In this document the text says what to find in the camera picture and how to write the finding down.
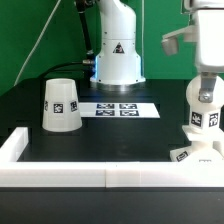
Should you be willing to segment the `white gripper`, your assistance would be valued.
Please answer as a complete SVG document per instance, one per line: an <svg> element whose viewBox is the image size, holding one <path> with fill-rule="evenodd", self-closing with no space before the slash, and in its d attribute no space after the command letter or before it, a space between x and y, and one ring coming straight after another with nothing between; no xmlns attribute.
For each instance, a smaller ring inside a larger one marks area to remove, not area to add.
<svg viewBox="0 0 224 224"><path fill-rule="evenodd" d="M200 74L199 101L211 103L216 73L224 73L224 0L182 0L190 24L162 36L166 55L178 52L177 38L196 43L195 66Z"/></svg>

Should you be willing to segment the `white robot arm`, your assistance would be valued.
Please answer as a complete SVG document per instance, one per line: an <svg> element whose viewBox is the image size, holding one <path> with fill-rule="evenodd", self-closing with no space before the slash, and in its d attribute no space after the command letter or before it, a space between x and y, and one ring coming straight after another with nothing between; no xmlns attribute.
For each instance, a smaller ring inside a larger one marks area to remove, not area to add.
<svg viewBox="0 0 224 224"><path fill-rule="evenodd" d="M136 52L136 15L120 0L98 0L101 16L101 50L91 82L103 87L130 86L143 82L141 58ZM195 66L201 76L198 98L211 103L215 83L224 73L224 0L182 0L191 15L190 24L162 36L167 55L178 52L178 37L196 44Z"/></svg>

